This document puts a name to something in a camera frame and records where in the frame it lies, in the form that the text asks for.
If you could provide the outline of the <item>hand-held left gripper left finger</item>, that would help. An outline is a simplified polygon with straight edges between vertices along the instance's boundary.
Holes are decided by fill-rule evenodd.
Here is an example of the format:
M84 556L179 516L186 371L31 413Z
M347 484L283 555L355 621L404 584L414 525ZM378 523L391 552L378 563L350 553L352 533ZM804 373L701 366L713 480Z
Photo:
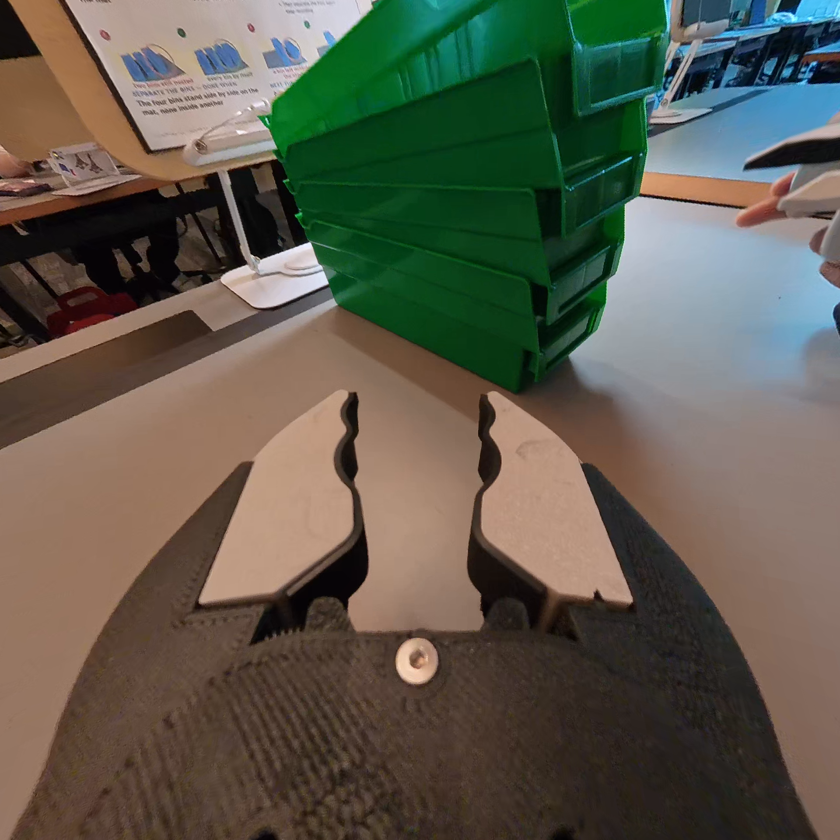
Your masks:
M360 493L359 397L340 389L283 427L250 464L197 604L264 606L281 627L329 598L344 610L369 554Z

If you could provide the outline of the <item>white instruction poster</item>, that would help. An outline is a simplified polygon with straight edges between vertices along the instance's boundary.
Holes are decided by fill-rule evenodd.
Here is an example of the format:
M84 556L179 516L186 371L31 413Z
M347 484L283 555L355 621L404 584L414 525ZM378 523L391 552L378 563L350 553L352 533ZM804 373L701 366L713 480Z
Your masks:
M148 152L181 148L272 100L370 1L66 1L61 5Z

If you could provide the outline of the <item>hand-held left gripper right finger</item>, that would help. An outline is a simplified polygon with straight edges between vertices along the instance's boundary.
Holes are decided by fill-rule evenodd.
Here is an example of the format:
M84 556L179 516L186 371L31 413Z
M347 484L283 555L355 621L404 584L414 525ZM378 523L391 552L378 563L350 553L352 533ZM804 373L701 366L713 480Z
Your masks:
M548 632L570 607L627 613L634 597L581 460L499 392L479 398L480 441L467 571L483 617L518 602Z

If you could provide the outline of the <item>red bag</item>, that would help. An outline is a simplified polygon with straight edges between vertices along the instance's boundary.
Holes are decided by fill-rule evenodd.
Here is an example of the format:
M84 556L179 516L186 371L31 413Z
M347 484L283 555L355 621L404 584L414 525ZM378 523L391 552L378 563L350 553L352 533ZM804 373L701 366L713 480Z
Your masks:
M46 322L51 339L64 337L139 309L128 293L107 293L96 286L67 291L58 296L56 305L58 309L48 315Z

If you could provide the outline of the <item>light grey desk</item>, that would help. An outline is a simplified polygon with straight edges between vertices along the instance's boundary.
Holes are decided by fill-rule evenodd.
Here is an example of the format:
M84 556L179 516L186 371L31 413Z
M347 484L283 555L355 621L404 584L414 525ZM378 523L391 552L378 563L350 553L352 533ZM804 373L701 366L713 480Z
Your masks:
M820 838L838 838L838 293L806 219L741 230L636 200L601 327L510 399L686 563L759 683ZM193 312L208 327L49 395L2 399L2 838L100 631L240 463L331 393L360 399L363 632L473 631L466 550L491 386L316 296L257 313L220 286L2 360L2 383Z

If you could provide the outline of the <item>person's right hand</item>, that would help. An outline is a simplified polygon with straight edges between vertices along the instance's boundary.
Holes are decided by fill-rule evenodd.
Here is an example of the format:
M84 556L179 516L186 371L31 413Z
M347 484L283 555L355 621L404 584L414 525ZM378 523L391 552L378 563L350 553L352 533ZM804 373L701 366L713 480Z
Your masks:
M738 228L752 228L785 217L779 211L778 204L791 190L791 184L795 178L795 172L789 172L782 176L770 187L770 193L762 201L750 205L738 213L735 225ZM839 288L839 264L832 261L823 261L820 266L822 277L835 288Z

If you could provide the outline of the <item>curved plywood display board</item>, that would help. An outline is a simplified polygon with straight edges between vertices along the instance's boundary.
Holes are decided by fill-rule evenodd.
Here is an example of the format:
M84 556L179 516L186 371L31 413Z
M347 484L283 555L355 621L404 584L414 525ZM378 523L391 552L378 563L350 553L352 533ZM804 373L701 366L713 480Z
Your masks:
M119 163L157 181L175 182L215 172L212 166L186 164L184 147L160 152L148 152L143 147L61 3L10 2L10 5L86 133ZM246 162L234 162L229 169L267 163L274 154L269 152Z

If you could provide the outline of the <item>grey table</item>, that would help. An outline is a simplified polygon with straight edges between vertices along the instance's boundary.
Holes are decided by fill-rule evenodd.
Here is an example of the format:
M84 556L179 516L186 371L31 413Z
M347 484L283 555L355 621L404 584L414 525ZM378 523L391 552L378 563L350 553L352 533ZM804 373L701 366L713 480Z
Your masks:
M646 172L770 183L781 168L747 171L744 162L838 113L839 85L720 87L679 100L680 110L710 111L648 132Z

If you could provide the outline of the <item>printed picture card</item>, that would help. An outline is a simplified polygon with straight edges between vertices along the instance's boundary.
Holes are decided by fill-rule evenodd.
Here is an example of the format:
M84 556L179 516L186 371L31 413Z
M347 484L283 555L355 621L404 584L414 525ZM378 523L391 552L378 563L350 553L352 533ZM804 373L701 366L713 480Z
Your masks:
M51 150L47 162L67 186L121 175L111 155L95 143Z

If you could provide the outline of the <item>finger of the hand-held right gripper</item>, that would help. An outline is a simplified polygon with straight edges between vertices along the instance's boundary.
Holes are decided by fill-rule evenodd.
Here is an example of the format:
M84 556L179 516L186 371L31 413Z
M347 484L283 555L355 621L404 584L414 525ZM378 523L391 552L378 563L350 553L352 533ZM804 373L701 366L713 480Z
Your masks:
M839 209L839 161L800 164L776 208L787 217L834 215Z
M816 129L798 133L751 155L745 172L784 166L835 166L839 163L839 113Z

